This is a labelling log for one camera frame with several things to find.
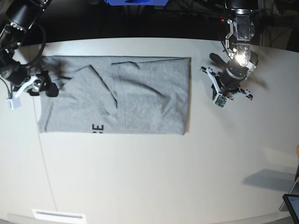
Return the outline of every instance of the vent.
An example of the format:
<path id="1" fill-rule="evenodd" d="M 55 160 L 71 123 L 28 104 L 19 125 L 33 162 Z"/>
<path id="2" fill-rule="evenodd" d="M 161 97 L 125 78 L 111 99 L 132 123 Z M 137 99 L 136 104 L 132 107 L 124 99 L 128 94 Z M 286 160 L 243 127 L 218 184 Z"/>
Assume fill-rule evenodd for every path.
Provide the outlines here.
<path id="1" fill-rule="evenodd" d="M 32 211 L 34 217 L 40 220 L 69 224 L 87 224 L 86 217 L 84 214 L 44 211 L 37 209 L 33 209 Z"/>

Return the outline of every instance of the monitor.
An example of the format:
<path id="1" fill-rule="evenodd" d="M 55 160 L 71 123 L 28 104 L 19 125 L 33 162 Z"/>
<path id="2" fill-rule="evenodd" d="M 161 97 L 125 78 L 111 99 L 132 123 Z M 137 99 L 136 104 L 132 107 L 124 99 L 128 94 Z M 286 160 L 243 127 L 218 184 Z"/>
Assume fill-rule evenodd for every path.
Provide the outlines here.
<path id="1" fill-rule="evenodd" d="M 295 224 L 299 224 L 299 195 L 287 195 L 283 196 L 286 206 L 290 212 Z"/>

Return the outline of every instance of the blue object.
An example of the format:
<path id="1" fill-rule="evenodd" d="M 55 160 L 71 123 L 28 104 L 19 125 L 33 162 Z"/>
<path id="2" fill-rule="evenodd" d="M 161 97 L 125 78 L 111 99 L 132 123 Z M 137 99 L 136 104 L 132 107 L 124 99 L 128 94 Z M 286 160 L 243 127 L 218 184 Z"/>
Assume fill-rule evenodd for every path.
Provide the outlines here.
<path id="1" fill-rule="evenodd" d="M 105 0 L 111 6 L 165 6 L 168 0 Z"/>

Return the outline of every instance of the folded t-shirt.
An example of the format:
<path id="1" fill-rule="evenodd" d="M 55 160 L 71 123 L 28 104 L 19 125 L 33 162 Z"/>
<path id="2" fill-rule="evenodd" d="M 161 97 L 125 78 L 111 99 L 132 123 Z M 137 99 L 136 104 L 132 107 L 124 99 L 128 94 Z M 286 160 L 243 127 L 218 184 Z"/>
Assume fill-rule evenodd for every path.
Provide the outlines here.
<path id="1" fill-rule="evenodd" d="M 189 58 L 44 57 L 60 92 L 41 94 L 40 132 L 184 134 Z"/>

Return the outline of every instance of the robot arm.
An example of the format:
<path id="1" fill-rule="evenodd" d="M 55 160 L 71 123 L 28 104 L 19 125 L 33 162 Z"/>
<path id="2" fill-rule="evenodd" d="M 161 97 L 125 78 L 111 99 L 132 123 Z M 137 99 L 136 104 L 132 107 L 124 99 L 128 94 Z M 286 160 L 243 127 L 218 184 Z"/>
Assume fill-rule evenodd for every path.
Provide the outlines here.
<path id="1" fill-rule="evenodd" d="M 41 16 L 52 0 L 14 0 L 6 11 L 6 21 L 2 24 L 0 33 L 0 76 L 10 82 L 17 92 L 9 94 L 7 105 L 15 109 L 20 106 L 19 96 L 23 91 L 31 96 L 46 91 L 49 97 L 58 95 L 57 86 L 51 82 L 48 71 L 29 75 L 29 69 L 38 62 L 45 46 L 45 30 L 39 25 L 43 33 L 43 45 L 38 55 L 28 64 L 20 64 L 13 59 L 14 50 L 21 46 L 26 32 Z"/>
<path id="2" fill-rule="evenodd" d="M 250 15 L 258 10 L 258 0 L 226 0 L 226 10 L 229 33 L 223 45 L 229 62 L 211 53 L 211 60 L 222 67 L 223 71 L 214 73 L 210 68 L 202 67 L 213 82 L 213 101 L 222 108 L 229 100 L 240 96 L 252 100 L 250 91 L 243 90 L 240 83 L 247 79 L 258 64 L 258 55 L 250 49 L 250 40 L 255 34 Z"/>

